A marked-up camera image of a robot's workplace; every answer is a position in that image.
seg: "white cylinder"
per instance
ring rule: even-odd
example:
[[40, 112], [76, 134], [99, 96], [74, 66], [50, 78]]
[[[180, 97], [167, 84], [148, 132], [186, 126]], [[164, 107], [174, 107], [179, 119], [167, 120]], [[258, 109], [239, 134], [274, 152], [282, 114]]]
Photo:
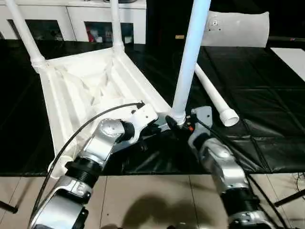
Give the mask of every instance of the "white cylinder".
[[111, 15], [112, 15], [112, 32], [113, 32], [113, 49], [116, 54], [124, 50], [122, 41], [121, 23], [119, 15], [119, 2], [118, 0], [111, 0]]
[[178, 125], [183, 125], [185, 122], [185, 107], [193, 80], [194, 68], [197, 62], [210, 4], [211, 0], [194, 0], [193, 3], [175, 98], [170, 113], [170, 116]]
[[219, 112], [220, 120], [225, 126], [233, 126], [239, 121], [239, 116], [235, 110], [231, 109], [225, 100], [221, 97], [217, 89], [214, 87], [212, 82], [206, 76], [201, 67], [196, 63], [195, 73], [198, 76], [201, 84], [212, 100], [214, 106]]
[[24, 18], [21, 15], [21, 12], [15, 3], [14, 0], [5, 0], [6, 5], [9, 8], [14, 24], [19, 32], [19, 35], [25, 45], [25, 48], [27, 49], [29, 55], [30, 55], [30, 60], [33, 65], [39, 65], [42, 62], [45, 62], [44, 57], [40, 53], [33, 37], [32, 34], [28, 28], [27, 23], [25, 22]]

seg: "black cable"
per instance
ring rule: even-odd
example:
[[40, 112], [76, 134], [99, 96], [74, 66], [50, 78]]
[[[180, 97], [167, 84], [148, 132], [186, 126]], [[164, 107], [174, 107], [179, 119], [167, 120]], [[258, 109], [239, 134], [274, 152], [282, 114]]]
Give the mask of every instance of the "black cable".
[[35, 204], [34, 204], [34, 207], [33, 207], [33, 210], [32, 210], [32, 213], [31, 213], [31, 216], [30, 216], [30, 222], [32, 221], [32, 218], [34, 216], [34, 213], [36, 212], [37, 208], [38, 208], [38, 205], [40, 203], [40, 200], [41, 200], [41, 197], [42, 197], [42, 194], [47, 186], [47, 183], [50, 179], [50, 176], [54, 170], [54, 167], [56, 165], [56, 163], [58, 162], [59, 158], [61, 157], [61, 155], [63, 154], [64, 150], [67, 148], [67, 146], [70, 144], [70, 142], [83, 130], [83, 128], [85, 128], [89, 123], [91, 123], [92, 121], [94, 121], [95, 119], [97, 119], [98, 117], [110, 112], [110, 111], [114, 111], [114, 110], [117, 110], [117, 109], [120, 109], [120, 108], [123, 108], [123, 107], [127, 107], [127, 106], [143, 106], [144, 104], [143, 103], [132, 103], [132, 104], [124, 104], [124, 105], [120, 105], [120, 106], [116, 106], [116, 107], [113, 107], [113, 108], [110, 108], [106, 111], [103, 111], [99, 114], [97, 114], [96, 116], [92, 117], [91, 119], [89, 119], [87, 122], [85, 122], [70, 138], [69, 140], [65, 143], [65, 145], [61, 148], [61, 150], [59, 151], [59, 153], [57, 154], [57, 156], [55, 157], [51, 167], [50, 167], [50, 170], [49, 172], [47, 173], [47, 176], [41, 186], [41, 189], [39, 191], [39, 194], [35, 200]]
[[250, 175], [248, 175], [249, 179], [252, 181], [252, 183], [257, 187], [257, 189], [260, 191], [260, 193], [264, 196], [264, 198], [267, 200], [268, 204], [272, 208], [272, 210], [275, 212], [279, 220], [281, 221], [283, 227], [285, 229], [288, 229], [287, 224], [285, 223], [285, 220], [281, 216], [281, 214], [278, 212], [278, 210], [275, 208], [274, 204], [271, 202], [271, 200], [268, 198], [268, 196], [265, 194], [265, 192], [262, 190], [262, 188], [259, 186], [259, 184], [254, 180], [254, 178]]
[[259, 209], [267, 216], [268, 220], [273, 224], [275, 225], [275, 227], [277, 229], [279, 229], [280, 227], [277, 225], [277, 223], [275, 222], [275, 220], [266, 212], [266, 210], [262, 207], [262, 206], [259, 206]]
[[298, 192], [301, 191], [300, 188], [299, 188], [299, 180], [300, 180], [301, 176], [303, 176], [303, 178], [305, 178], [305, 173], [302, 173], [301, 175], [300, 175], [300, 173], [297, 173], [297, 179], [295, 181], [295, 185], [296, 185], [296, 189], [297, 189]]
[[[206, 124], [204, 124], [202, 121], [200, 121], [198, 118], [196, 118], [196, 121], [204, 126], [206, 129], [208, 129], [209, 131], [212, 132], [212, 134], [214, 134], [219, 140], [221, 140], [224, 144], [226, 144], [229, 149], [232, 151], [232, 153], [234, 153], [234, 151], [232, 150], [231, 146], [233, 146], [234, 148], [238, 148], [239, 151], [244, 152], [244, 150], [239, 147], [235, 142], [231, 141], [230, 139], [228, 139], [226, 136], [223, 136], [219, 133], [217, 133], [215, 130], [213, 130], [212, 128], [210, 128], [209, 126], [207, 126]], [[277, 215], [277, 217], [279, 218], [279, 220], [281, 221], [283, 227], [285, 229], [288, 229], [287, 224], [285, 223], [285, 220], [283, 219], [283, 217], [281, 216], [281, 214], [278, 212], [278, 210], [276, 209], [276, 207], [274, 206], [274, 204], [271, 202], [271, 200], [269, 199], [269, 197], [265, 194], [265, 192], [262, 190], [262, 188], [258, 185], [258, 183], [248, 174], [247, 177], [255, 184], [255, 186], [257, 187], [257, 189], [260, 191], [260, 193], [264, 196], [264, 198], [267, 200], [268, 204], [270, 205], [270, 207], [272, 208], [272, 210], [275, 212], [275, 214]]]

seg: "black tripod leg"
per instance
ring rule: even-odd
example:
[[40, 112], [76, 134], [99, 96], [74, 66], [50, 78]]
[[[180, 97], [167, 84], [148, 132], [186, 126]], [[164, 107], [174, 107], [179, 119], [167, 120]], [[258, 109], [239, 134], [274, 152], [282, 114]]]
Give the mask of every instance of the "black tripod leg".
[[305, 196], [305, 189], [303, 189], [302, 191], [299, 191], [297, 193], [294, 193], [293, 195], [288, 196], [288, 197], [286, 197], [286, 198], [284, 198], [282, 200], [279, 200], [278, 202], [275, 202], [274, 206], [276, 206], [276, 207], [281, 206], [281, 205], [286, 204], [286, 203], [288, 203], [290, 201], [298, 199], [298, 198], [300, 198], [302, 196]]
[[0, 208], [4, 209], [6, 211], [9, 211], [13, 214], [17, 213], [17, 211], [18, 211], [18, 208], [8, 205], [2, 201], [0, 201]]

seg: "cabinet door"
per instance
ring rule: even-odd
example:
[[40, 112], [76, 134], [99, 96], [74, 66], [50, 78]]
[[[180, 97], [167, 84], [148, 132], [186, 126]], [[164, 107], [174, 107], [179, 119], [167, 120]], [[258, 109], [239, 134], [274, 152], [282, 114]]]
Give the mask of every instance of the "cabinet door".
[[[98, 7], [68, 7], [76, 40], [82, 42], [112, 42], [111, 9]], [[120, 9], [124, 43], [145, 44], [146, 9]]]
[[[37, 40], [74, 41], [75, 36], [67, 8], [64, 6], [19, 6]], [[5, 39], [19, 39], [19, 34], [6, 6], [0, 6], [0, 32]]]

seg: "white cabinet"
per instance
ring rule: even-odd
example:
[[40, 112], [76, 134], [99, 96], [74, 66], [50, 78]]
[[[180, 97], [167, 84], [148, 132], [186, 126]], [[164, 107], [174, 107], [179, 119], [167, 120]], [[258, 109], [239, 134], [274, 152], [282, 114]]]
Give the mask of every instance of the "white cabinet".
[[[102, 7], [68, 7], [76, 40], [112, 41], [111, 9]], [[146, 9], [120, 9], [123, 42], [145, 44]]]
[[[112, 42], [110, 3], [103, 0], [15, 0], [36, 40]], [[146, 0], [120, 4], [125, 43], [146, 42]], [[11, 14], [0, 0], [0, 39], [18, 39]]]
[[[74, 41], [75, 35], [65, 6], [19, 6], [26, 23], [37, 40]], [[18, 39], [11, 13], [0, 5], [0, 32], [5, 39]]]

